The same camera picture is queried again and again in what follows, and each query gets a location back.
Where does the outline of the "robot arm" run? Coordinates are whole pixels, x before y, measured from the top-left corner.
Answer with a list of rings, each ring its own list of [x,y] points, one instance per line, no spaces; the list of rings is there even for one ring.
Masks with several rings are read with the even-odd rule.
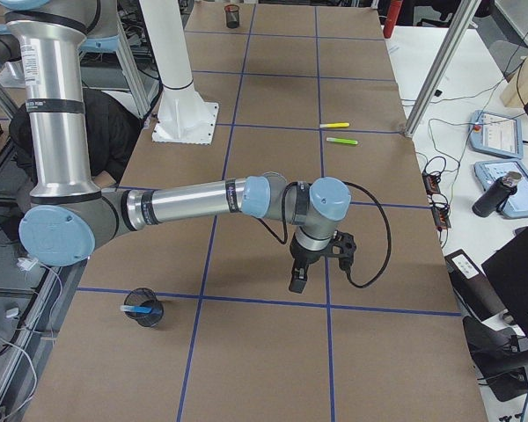
[[[2,67],[7,68],[15,80],[24,78],[20,44],[6,24],[0,24],[0,69]]]
[[[79,49],[92,37],[118,33],[113,1],[7,1],[5,21],[18,40],[33,138],[36,185],[19,236],[33,258],[69,266],[131,231],[162,222],[241,213],[294,225],[284,236],[294,259],[290,291],[300,293],[309,266],[337,258],[349,272],[356,245],[339,223],[351,195],[336,178],[288,183],[276,173],[230,178],[169,190],[125,190],[121,180],[129,146],[103,133],[90,140]]]

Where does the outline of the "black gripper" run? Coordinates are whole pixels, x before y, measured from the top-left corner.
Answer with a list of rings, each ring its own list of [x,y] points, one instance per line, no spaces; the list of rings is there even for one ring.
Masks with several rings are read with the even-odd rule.
[[[308,267],[317,262],[326,253],[332,236],[318,239],[305,232],[296,232],[290,241],[290,254],[294,259],[291,269],[289,291],[302,294],[308,280]]]

